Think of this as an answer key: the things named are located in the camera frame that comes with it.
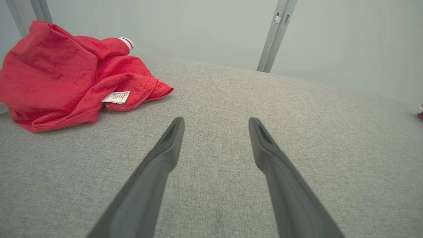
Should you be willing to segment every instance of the red garment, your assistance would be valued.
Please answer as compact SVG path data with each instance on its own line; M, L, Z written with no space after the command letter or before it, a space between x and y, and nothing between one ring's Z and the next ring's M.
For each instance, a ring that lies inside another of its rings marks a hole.
M13 121L30 132L94 124L101 100L113 91L130 91L112 111L129 111L162 98L173 88L154 78L132 42L73 36L59 26L34 21L27 36L6 55L0 70L0 101Z

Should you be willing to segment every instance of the gray textile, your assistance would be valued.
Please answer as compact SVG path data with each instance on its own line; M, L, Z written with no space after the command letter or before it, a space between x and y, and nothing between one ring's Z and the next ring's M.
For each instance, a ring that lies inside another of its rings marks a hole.
M177 116L186 130L157 237L275 237L248 119L258 117L347 237L423 236L416 108L197 61L142 57L175 87L94 125L31 134L0 115L0 236L83 237Z

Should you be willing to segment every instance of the red velvet fabric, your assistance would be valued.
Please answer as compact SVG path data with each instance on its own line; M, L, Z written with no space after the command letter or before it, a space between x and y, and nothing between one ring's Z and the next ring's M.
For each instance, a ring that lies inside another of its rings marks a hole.
M0 101L17 124L35 133L93 124L103 104L128 111L173 91L129 52L118 38L73 36L55 24L34 21L4 59ZM127 101L102 103L113 91L130 91Z

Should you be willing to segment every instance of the gray fabric surface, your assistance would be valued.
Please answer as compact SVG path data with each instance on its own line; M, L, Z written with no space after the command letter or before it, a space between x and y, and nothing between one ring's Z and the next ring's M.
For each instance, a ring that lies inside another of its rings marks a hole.
M275 237L248 119L261 119L347 237L423 236L416 108L312 82L142 57L175 87L94 125L31 134L0 115L0 236L83 237L170 122L186 122L157 237Z

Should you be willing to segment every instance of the white care label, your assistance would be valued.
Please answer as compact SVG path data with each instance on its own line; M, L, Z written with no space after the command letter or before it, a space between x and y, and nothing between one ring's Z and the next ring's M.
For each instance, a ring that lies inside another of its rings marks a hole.
M102 102L112 102L117 104L125 103L128 99L130 91L125 92L111 92L107 96L105 96Z

